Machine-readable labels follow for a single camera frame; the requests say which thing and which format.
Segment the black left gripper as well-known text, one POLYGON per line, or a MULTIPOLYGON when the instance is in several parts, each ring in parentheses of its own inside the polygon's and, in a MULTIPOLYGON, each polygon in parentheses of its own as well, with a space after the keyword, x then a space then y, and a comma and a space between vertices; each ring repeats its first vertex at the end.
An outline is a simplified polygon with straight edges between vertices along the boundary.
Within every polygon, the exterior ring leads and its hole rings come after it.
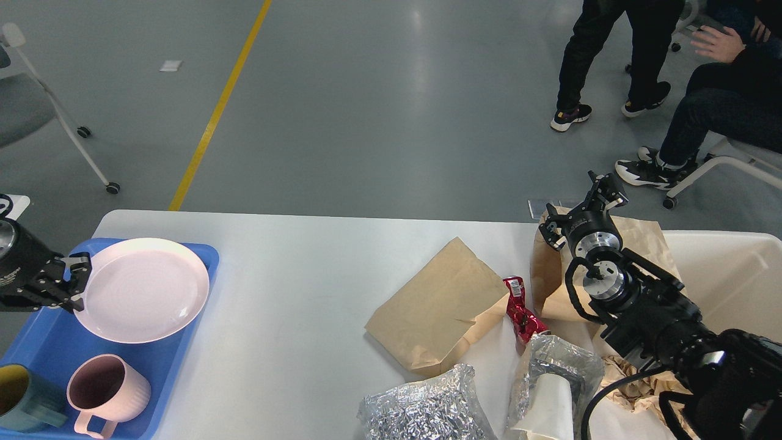
POLYGON ((61 307, 69 313, 84 311, 84 301, 67 295, 67 287, 87 286, 92 272, 88 252, 64 257, 9 218, 2 219, 1 229, 2 311, 34 311, 43 306, 61 307))

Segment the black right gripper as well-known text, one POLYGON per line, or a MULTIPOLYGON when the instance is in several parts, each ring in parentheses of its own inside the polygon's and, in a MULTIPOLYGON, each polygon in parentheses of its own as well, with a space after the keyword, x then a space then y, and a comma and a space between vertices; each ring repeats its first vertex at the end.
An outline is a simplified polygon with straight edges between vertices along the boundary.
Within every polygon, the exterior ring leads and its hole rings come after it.
POLYGON ((584 198, 584 208, 560 214, 553 204, 547 204, 538 226, 540 236, 555 251, 568 247, 573 257, 620 252, 623 240, 608 211, 629 203, 623 181, 614 173, 589 170, 588 176, 592 186, 584 198))

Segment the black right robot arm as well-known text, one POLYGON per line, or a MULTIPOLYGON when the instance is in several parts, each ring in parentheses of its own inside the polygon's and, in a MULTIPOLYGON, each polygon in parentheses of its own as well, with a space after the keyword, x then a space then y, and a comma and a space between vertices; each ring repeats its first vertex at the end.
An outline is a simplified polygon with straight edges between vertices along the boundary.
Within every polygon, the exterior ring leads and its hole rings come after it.
POLYGON ((538 229, 555 251, 569 249, 564 284, 573 309, 603 325, 601 338, 637 373, 591 399, 580 437, 590 438, 590 416, 610 392, 672 372, 687 392, 662 392, 659 403, 675 438, 689 434, 672 403, 682 404, 684 420, 701 439, 779 439, 780 343, 743 329, 710 331, 676 276, 623 245, 609 213, 628 203, 622 181, 612 173, 588 175, 584 200, 564 214, 547 204, 538 229))

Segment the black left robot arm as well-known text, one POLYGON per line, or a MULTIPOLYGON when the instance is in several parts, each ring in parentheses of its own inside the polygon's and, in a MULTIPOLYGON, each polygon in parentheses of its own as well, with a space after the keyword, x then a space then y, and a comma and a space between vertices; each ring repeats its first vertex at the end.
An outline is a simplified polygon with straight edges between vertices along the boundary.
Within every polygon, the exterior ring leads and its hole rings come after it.
POLYGON ((89 253, 64 256, 50 250, 19 222, 9 217, 12 199, 2 195, 2 311, 33 312, 42 307, 84 311, 81 298, 89 281, 89 253))

